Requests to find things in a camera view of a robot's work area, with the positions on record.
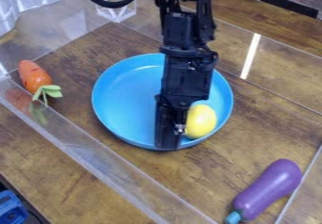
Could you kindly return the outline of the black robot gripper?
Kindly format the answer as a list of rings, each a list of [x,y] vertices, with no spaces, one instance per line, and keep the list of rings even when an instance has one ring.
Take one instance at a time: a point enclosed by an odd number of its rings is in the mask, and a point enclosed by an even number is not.
[[[164,54],[160,94],[156,96],[154,147],[176,150],[181,144],[186,108],[208,99],[217,53],[207,47],[180,50],[161,47]]]

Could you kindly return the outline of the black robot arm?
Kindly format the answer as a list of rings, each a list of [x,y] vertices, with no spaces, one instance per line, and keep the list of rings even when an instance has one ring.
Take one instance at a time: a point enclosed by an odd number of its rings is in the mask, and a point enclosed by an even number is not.
[[[160,94],[156,96],[154,147],[180,147],[186,111],[209,94],[217,53],[207,43],[215,39],[211,0],[154,0],[160,8],[164,55]]]

